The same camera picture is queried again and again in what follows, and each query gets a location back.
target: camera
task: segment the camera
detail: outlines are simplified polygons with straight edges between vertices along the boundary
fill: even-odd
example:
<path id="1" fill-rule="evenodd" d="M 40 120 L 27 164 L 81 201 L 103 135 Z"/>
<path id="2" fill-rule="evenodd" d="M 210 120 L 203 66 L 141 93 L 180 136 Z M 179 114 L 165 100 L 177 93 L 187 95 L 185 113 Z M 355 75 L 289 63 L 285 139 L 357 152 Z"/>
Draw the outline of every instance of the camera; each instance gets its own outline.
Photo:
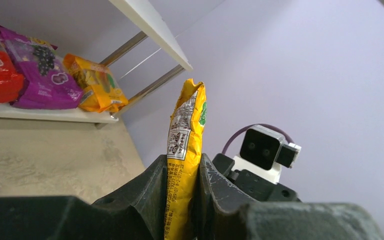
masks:
<path id="1" fill-rule="evenodd" d="M 288 142 L 282 133 L 262 125 L 253 125 L 246 130 L 239 155 L 234 157 L 232 170 L 249 169 L 276 184 L 281 166 L 292 168 L 300 151 L 301 147 Z"/>

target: barcode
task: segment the barcode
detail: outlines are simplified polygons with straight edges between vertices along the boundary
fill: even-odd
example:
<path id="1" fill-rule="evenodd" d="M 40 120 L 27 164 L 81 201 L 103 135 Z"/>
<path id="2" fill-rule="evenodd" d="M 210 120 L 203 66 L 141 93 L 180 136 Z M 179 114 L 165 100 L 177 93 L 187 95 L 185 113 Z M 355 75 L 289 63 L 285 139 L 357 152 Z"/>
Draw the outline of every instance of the barcode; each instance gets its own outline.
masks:
<path id="1" fill-rule="evenodd" d="M 81 97 L 81 100 L 80 100 L 80 104 L 84 103 L 86 101 L 86 99 L 88 99 L 90 96 L 92 96 L 94 94 L 94 91 L 93 90 L 89 90 L 88 92 L 86 92 L 82 97 Z"/>

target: display rack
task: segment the display rack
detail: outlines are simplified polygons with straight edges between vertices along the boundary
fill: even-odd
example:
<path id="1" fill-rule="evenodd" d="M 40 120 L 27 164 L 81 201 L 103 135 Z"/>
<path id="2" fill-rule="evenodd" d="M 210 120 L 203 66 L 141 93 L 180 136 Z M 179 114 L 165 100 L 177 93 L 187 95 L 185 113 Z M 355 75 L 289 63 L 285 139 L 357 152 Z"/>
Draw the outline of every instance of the display rack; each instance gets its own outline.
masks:
<path id="1" fill-rule="evenodd" d="M 116 123 L 120 114 L 130 109 L 138 101 L 157 90 L 184 70 L 192 70 L 192 66 L 189 64 L 188 59 L 169 27 L 148 0 L 109 1 L 136 24 L 141 29 L 141 32 L 106 57 L 101 64 L 106 66 L 113 64 L 147 37 L 150 37 L 161 47 L 160 49 L 167 52 L 179 65 L 139 91 L 139 93 L 129 99 L 129 103 L 115 115 L 108 112 L 86 112 L 79 108 L 66 110 L 20 109 L 12 107 L 9 104 L 0 104 L 0 118 L 95 123 L 98 128 L 102 128 L 105 124 Z"/>

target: purple snack bag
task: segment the purple snack bag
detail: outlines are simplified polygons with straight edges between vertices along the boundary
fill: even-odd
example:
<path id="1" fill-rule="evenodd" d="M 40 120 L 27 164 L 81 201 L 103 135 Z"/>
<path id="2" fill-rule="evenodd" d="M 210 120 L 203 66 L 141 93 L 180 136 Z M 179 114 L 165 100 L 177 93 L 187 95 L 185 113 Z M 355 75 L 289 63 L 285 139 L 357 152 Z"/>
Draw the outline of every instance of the purple snack bag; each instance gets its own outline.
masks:
<path id="1" fill-rule="evenodd" d="M 0 26 L 0 40 L 17 71 L 25 76 L 20 97 L 12 105 L 23 109 L 74 109 L 83 90 L 69 75 L 53 47 Z"/>

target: robotic hand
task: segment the robotic hand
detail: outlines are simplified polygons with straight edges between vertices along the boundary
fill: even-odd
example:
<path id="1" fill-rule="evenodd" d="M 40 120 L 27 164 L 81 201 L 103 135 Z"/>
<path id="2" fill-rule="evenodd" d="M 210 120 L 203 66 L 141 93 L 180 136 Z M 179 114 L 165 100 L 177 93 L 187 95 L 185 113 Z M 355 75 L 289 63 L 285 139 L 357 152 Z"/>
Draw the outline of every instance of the robotic hand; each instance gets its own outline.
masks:
<path id="1" fill-rule="evenodd" d="M 291 167 L 301 149 L 289 136 L 261 125 L 245 130 L 233 159 L 202 154 L 190 218 L 198 240 L 384 239 L 361 207 L 302 203 L 279 183 L 281 165 Z M 160 240 L 166 186 L 160 155 L 92 205 L 75 196 L 0 197 L 0 239 Z"/>

